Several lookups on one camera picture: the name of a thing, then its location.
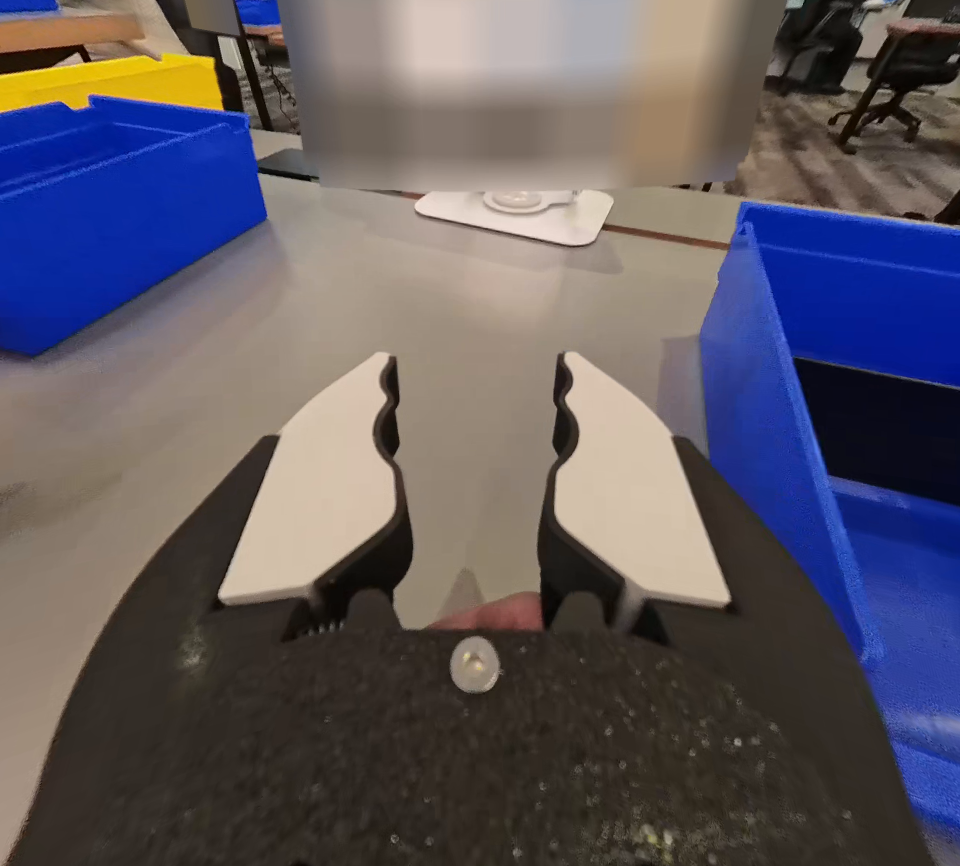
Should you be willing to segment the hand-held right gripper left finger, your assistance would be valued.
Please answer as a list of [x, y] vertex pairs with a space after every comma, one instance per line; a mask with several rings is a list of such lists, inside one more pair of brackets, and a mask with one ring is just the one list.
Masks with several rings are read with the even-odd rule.
[[304, 600], [330, 623], [354, 596], [394, 601], [414, 552], [399, 364], [376, 352], [282, 427], [218, 590], [224, 607]]

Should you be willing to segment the blue divided plastic bin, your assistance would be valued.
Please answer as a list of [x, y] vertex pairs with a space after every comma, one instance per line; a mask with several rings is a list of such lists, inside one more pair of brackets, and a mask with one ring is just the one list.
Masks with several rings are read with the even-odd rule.
[[700, 343], [714, 467], [839, 621], [914, 809], [957, 835], [958, 227], [745, 202]]
[[259, 226], [245, 113], [93, 95], [1, 116], [1, 348], [39, 356]]

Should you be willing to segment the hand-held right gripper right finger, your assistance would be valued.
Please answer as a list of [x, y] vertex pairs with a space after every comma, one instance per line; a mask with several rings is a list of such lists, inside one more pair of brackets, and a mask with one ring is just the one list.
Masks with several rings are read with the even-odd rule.
[[557, 357], [554, 464], [538, 525], [545, 622], [594, 596], [629, 633], [652, 600], [724, 610], [732, 596], [678, 452], [643, 400], [579, 352]]

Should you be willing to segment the wood edged work table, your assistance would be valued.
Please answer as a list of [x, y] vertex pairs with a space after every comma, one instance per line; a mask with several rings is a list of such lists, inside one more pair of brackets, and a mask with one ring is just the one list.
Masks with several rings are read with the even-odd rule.
[[266, 129], [258, 109], [259, 94], [270, 116], [270, 129], [280, 133], [298, 133], [297, 99], [282, 28], [279, 25], [246, 27], [246, 52], [252, 70], [247, 69], [248, 64], [239, 48], [237, 74], [251, 125]]

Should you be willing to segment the black desk mat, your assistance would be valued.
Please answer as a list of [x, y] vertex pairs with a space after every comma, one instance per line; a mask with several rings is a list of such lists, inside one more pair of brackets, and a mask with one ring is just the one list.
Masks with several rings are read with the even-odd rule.
[[283, 148], [260, 157], [258, 172], [262, 175], [318, 183], [319, 176], [302, 148]]

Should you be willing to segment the instruction board on white stand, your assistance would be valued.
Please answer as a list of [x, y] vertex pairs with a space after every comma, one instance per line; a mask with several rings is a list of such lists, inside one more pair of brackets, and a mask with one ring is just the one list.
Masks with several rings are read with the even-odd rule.
[[615, 201], [598, 190], [432, 191], [414, 202], [421, 216], [507, 236], [583, 248], [599, 236]]

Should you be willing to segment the yellow plastic bin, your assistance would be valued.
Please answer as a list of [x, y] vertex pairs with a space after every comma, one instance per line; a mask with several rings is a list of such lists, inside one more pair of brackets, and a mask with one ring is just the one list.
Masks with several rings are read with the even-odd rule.
[[208, 56], [128, 56], [1, 77], [3, 114], [52, 103], [82, 109], [91, 96], [224, 109], [214, 61]]

